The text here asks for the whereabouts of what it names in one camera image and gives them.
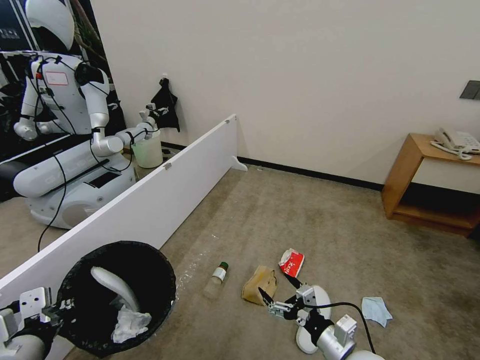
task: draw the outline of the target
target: red snack package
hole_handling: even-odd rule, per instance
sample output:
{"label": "red snack package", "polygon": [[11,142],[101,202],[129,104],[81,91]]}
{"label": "red snack package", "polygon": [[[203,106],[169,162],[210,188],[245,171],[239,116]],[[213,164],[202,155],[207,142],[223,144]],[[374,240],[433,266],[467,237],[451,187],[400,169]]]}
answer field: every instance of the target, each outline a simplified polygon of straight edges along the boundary
{"label": "red snack package", "polygon": [[278,266],[280,266],[280,269],[285,274],[296,278],[300,272],[300,268],[302,267],[304,260],[305,255],[292,248],[289,248],[283,253]]}

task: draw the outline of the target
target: crumpled tissue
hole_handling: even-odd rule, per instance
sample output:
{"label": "crumpled tissue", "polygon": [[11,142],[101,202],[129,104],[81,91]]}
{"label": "crumpled tissue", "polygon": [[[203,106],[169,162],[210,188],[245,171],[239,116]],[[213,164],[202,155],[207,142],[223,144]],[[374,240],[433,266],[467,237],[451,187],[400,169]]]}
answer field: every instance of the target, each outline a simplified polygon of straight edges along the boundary
{"label": "crumpled tissue", "polygon": [[384,328],[387,326],[387,320],[394,317],[387,310],[384,300],[379,296],[367,296],[361,300],[361,312],[365,319],[373,320]]}
{"label": "crumpled tissue", "polygon": [[117,323],[115,330],[111,333],[111,339],[116,344],[135,338],[137,335],[148,330],[147,325],[152,320],[152,316],[147,313],[135,312],[125,305],[118,311],[116,317]]}

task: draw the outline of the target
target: telephone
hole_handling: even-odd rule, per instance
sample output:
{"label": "telephone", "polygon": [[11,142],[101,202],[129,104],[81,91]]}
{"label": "telephone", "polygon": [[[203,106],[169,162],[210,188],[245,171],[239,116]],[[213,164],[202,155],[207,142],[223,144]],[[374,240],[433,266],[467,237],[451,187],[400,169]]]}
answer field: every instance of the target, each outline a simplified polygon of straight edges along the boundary
{"label": "telephone", "polygon": [[441,127],[435,133],[435,141],[431,141],[434,147],[447,153],[457,155],[460,160],[470,160],[469,154],[480,154],[480,142],[468,132],[454,131],[447,127]]}

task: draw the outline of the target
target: brown paper bag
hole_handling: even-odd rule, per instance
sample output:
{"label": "brown paper bag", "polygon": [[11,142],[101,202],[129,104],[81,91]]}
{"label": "brown paper bag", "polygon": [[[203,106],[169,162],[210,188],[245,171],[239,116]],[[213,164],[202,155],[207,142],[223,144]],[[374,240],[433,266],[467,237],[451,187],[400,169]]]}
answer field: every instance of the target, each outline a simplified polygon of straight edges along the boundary
{"label": "brown paper bag", "polygon": [[273,298],[277,291],[277,278],[275,277],[275,270],[259,265],[253,276],[246,282],[241,291],[241,297],[251,303],[258,305],[265,305],[260,295],[259,287]]}

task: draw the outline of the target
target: light switch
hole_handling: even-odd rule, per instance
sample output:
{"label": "light switch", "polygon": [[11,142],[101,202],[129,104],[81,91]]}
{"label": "light switch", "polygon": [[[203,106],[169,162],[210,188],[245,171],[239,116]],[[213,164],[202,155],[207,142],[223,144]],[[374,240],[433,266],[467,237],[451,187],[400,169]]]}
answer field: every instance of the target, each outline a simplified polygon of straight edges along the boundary
{"label": "light switch", "polygon": [[461,93],[460,99],[480,100],[480,81],[470,80]]}

